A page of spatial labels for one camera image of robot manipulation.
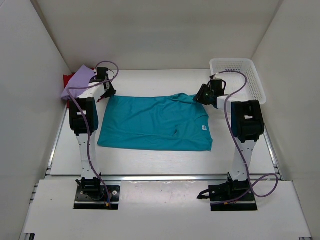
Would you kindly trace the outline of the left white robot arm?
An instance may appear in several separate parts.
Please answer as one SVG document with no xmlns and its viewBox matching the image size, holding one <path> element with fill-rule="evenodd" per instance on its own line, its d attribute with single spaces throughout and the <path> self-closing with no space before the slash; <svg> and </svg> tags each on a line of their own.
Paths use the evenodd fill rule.
<svg viewBox="0 0 320 240">
<path fill-rule="evenodd" d="M 96 131 L 99 128 L 97 103 L 115 95 L 107 67 L 82 66 L 65 86 L 63 97 L 69 102 L 69 125 L 80 151 L 81 175 L 76 180 L 80 192 L 100 200 L 108 197 L 96 156 Z"/>
</svg>

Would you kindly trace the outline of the lilac t shirt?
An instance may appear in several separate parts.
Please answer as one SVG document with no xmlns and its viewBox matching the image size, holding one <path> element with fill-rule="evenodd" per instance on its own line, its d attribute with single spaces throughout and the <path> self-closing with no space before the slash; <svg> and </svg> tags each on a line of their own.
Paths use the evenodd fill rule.
<svg viewBox="0 0 320 240">
<path fill-rule="evenodd" d="M 74 98 L 82 95 L 86 90 L 85 89 L 73 89 L 73 88 L 84 88 L 88 87 L 90 80 L 94 77 L 95 73 L 92 68 L 88 68 L 85 65 L 81 66 L 76 73 L 70 75 L 63 75 L 63 84 L 64 90 L 60 96 L 62 100 L 69 100 L 69 92 Z"/>
</svg>

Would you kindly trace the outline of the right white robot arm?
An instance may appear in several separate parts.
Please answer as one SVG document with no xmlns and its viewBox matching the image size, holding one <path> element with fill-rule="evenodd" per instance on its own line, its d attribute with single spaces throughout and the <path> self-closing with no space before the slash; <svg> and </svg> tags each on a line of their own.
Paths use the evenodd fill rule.
<svg viewBox="0 0 320 240">
<path fill-rule="evenodd" d="M 236 200 L 250 189 L 247 170 L 254 147 L 265 131 L 265 125 L 260 102 L 228 96 L 225 94 L 226 86 L 226 81 L 211 76 L 209 82 L 201 86 L 193 100 L 224 111 L 227 126 L 235 143 L 235 152 L 227 182 L 218 186 L 213 193 L 215 195 L 224 193 L 230 200 Z"/>
</svg>

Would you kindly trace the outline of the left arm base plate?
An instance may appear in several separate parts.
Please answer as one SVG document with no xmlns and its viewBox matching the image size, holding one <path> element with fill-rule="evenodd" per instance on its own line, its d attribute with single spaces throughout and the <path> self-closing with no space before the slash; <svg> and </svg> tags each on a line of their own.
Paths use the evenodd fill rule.
<svg viewBox="0 0 320 240">
<path fill-rule="evenodd" d="M 102 193 L 92 194 L 82 190 L 80 185 L 77 186 L 73 208 L 75 210 L 118 210 L 121 186 L 111 184 L 108 185 L 108 191 L 111 201 L 108 202 L 105 188 L 102 185 Z"/>
</svg>

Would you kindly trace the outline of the red t shirt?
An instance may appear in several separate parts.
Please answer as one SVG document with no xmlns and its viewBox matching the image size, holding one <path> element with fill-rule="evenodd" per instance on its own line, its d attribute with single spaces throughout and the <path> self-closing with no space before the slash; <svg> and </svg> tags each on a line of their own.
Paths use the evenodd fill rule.
<svg viewBox="0 0 320 240">
<path fill-rule="evenodd" d="M 83 65 L 75 73 L 63 76 L 64 87 L 86 87 L 94 75 L 95 72 L 93 68 Z"/>
</svg>

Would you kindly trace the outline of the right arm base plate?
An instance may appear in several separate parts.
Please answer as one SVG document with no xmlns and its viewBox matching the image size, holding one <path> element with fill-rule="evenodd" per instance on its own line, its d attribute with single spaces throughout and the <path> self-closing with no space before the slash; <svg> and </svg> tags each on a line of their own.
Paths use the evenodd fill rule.
<svg viewBox="0 0 320 240">
<path fill-rule="evenodd" d="M 240 212 L 258 210 L 255 195 L 249 188 L 232 189 L 232 187 L 226 183 L 209 185 L 208 189 L 199 193 L 197 199 L 209 199 L 210 210 L 212 212 Z"/>
</svg>

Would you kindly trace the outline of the teal cloth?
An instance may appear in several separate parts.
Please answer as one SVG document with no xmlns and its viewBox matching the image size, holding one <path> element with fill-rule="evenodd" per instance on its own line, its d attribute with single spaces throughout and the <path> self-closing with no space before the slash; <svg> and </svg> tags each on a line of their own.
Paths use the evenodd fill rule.
<svg viewBox="0 0 320 240">
<path fill-rule="evenodd" d="M 100 147 L 150 151 L 211 151 L 209 116 L 192 95 L 112 96 L 106 106 Z"/>
</svg>

